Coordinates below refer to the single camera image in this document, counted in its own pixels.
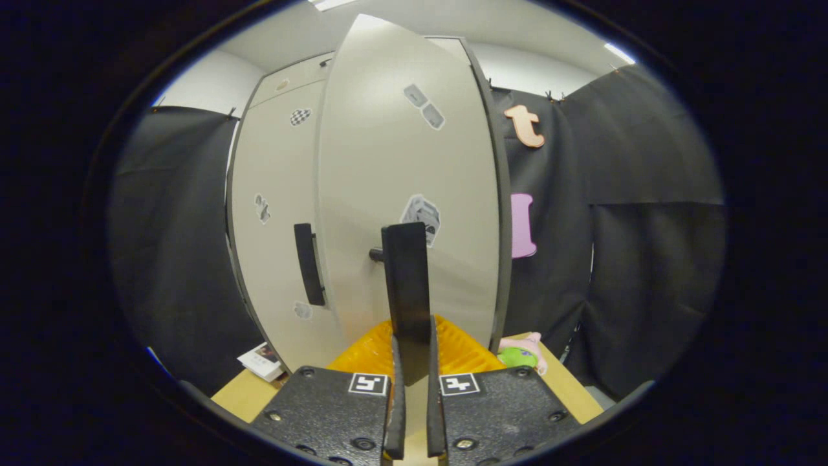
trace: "cabinet door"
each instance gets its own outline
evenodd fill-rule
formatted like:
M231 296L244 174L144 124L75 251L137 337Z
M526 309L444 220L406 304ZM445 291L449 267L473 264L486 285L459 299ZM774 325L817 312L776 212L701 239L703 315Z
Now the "cabinet door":
M406 91L412 85L418 91ZM318 163L322 274L345 340L389 318L383 265L368 251L419 194L440 217L428 249L431 311L488 347L498 290L498 185L468 63L392 23L358 16L325 85Z
M230 174L232 247L248 305L292 370L327 366L345 348L336 316L307 304L293 232L294 224L315 221L315 136L324 85L305 85L248 109ZM309 117L291 123L295 110L307 109ZM267 203L266 219L258 196Z

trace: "wooden table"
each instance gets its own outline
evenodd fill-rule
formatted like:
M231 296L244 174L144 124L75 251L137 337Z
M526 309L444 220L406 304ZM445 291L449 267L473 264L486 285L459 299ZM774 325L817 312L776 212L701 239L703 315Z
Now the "wooden table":
M522 333L510 338L520 339L528 335L529 333ZM541 378L578 422L584 424L604 412L598 401L570 374L543 343L540 345L541 353L549 366L546 374ZM266 382L250 370L244 369L224 388L213 395L213 401L238 416L239 419L245 422L253 422L253 419L264 409L283 383L284 379ZM421 413L417 413L410 408L407 410L409 419L407 419L406 427L408 433L406 435L406 458L395 463L399 463L399 466L436 466L437 459L428 458L426 454L426 383L417 382L414 386L408 387L406 398L407 403L415 401L414 404L422 404L423 409L420 410Z

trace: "yellow basket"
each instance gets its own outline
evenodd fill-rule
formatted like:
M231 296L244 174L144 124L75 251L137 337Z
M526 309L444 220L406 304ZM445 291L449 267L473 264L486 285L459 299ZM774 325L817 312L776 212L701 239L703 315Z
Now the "yellow basket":
M435 315L440 374L463 374L505 369L506 366L468 333ZM392 327L387 320L365 333L359 340L328 365L328 369L345 372L385 374L394 377L391 349Z

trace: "door handle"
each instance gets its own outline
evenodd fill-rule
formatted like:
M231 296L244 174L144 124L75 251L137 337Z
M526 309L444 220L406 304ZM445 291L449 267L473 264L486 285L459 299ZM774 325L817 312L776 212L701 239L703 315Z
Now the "door handle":
M293 226L296 237L296 253L299 255L299 270L302 273L302 282L305 284L305 294L308 303L316 306L325 305L325 296L322 294L325 287L319 279L319 269L316 267L316 246L311 232L310 223L297 223Z

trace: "ceiling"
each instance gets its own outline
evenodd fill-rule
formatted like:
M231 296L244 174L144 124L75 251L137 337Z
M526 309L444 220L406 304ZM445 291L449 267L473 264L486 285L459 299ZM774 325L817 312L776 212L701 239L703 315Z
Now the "ceiling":
M534 52L596 75L626 64L593 32L528 0L357 0L325 12L300 0L219 49L275 71L335 50L360 13L424 35L463 36Z

